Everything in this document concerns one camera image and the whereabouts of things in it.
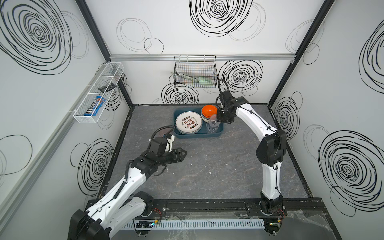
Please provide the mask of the clear glass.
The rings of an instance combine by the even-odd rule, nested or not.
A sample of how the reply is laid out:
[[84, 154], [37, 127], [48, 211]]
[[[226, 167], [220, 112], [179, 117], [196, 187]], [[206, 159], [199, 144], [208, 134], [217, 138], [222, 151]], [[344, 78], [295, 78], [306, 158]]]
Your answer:
[[217, 115], [216, 114], [214, 114], [214, 115], [212, 115], [211, 117], [210, 117], [210, 119], [209, 119], [209, 125], [212, 127], [212, 128], [216, 128], [216, 127], [218, 127], [219, 126], [219, 122], [218, 122], [218, 120], [217, 120]]
[[207, 134], [215, 134], [219, 129], [219, 126], [212, 126], [210, 123], [206, 124]]

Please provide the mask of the black front rail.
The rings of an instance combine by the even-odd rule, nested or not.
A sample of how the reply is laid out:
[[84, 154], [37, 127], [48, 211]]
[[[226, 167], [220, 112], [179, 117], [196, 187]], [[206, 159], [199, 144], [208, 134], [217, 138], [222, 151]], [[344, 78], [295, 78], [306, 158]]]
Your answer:
[[[276, 207], [274, 216], [283, 216], [288, 211], [324, 211], [321, 198], [285, 198]], [[234, 212], [249, 217], [264, 217], [261, 199], [155, 199], [145, 208], [139, 218], [169, 218], [171, 215], [187, 213]]]

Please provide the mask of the metal tongs in basket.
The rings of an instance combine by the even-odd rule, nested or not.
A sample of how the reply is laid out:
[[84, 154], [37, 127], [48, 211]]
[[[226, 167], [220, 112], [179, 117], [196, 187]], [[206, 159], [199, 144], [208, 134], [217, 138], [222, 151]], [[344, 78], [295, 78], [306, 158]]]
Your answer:
[[185, 74], [177, 74], [177, 73], [173, 73], [171, 72], [171, 74], [174, 76], [174, 77], [180, 77], [184, 80], [187, 80], [187, 81], [191, 81], [191, 82], [195, 82], [195, 83], [199, 83], [200, 80], [198, 80], [197, 78], [194, 78], [192, 76], [188, 76], [188, 75], [185, 75]]

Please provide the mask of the teal plastic bin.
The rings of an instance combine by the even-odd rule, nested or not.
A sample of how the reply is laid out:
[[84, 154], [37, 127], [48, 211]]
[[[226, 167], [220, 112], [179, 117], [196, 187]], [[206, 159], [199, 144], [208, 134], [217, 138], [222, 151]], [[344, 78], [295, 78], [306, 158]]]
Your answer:
[[[174, 110], [173, 113], [173, 122], [176, 126], [176, 119], [177, 117], [184, 113], [184, 112], [195, 112], [197, 114], [200, 114], [202, 111], [203, 106], [188, 106], [185, 108], [178, 108]], [[208, 133], [207, 132], [207, 123], [203, 121], [203, 126], [199, 129], [198, 132], [193, 134], [185, 134], [183, 132], [180, 132], [177, 128], [174, 130], [175, 136], [179, 139], [198, 139], [198, 138], [216, 138], [222, 135], [224, 132], [224, 126], [222, 124], [219, 125], [217, 131], [215, 133]]]

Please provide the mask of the orange bowl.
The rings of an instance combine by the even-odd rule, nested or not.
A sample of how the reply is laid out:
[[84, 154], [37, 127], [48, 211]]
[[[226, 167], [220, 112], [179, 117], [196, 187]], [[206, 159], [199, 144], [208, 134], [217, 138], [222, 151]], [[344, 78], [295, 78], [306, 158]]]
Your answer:
[[212, 115], [217, 114], [217, 107], [214, 105], [206, 105], [202, 108], [201, 114], [206, 118], [210, 119]]

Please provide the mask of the black remote in basket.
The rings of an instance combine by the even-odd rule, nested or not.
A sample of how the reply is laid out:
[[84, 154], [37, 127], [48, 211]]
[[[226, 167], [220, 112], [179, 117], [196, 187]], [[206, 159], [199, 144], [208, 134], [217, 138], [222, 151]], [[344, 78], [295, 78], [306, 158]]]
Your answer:
[[98, 88], [98, 90], [101, 92], [101, 93], [107, 93], [109, 91], [112, 91], [113, 89], [116, 88], [116, 85], [114, 83], [110, 83], [108, 85], [105, 85], [105, 86], [102, 86], [100, 88]]

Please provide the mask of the green item in basket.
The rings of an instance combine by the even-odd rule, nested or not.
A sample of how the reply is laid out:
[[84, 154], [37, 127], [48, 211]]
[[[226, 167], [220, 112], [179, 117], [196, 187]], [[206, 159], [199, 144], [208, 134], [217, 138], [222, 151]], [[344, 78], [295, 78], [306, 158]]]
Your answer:
[[199, 84], [201, 84], [204, 87], [211, 87], [215, 85], [215, 79], [201, 76], [199, 77]]

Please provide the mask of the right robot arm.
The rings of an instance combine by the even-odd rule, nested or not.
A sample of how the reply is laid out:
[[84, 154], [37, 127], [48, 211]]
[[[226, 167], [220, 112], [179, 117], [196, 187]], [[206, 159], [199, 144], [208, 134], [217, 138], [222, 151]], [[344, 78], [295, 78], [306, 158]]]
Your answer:
[[243, 97], [220, 94], [216, 104], [218, 102], [221, 102], [217, 112], [219, 122], [231, 124], [238, 117], [259, 139], [256, 156], [263, 168], [260, 209], [270, 216], [283, 207], [280, 172], [287, 148], [286, 133], [266, 122]]

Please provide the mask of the blue candy packet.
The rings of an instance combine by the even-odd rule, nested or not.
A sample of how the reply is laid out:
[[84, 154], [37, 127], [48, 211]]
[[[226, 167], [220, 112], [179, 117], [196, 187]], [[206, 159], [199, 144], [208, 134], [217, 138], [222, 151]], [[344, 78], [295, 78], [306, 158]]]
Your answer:
[[99, 96], [95, 97], [95, 99], [91, 103], [90, 107], [84, 113], [84, 116], [87, 116], [87, 117], [96, 116], [99, 109], [103, 106], [105, 101], [106, 100], [103, 97], [99, 97]]

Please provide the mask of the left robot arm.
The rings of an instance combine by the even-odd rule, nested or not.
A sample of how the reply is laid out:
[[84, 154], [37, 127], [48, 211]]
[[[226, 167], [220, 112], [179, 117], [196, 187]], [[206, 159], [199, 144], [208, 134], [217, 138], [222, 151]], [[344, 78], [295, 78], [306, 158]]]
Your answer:
[[130, 161], [122, 179], [87, 210], [77, 210], [71, 217], [69, 240], [110, 240], [134, 218], [148, 216], [153, 197], [135, 190], [145, 183], [159, 166], [182, 162], [187, 151], [173, 149], [164, 154], [145, 151]]

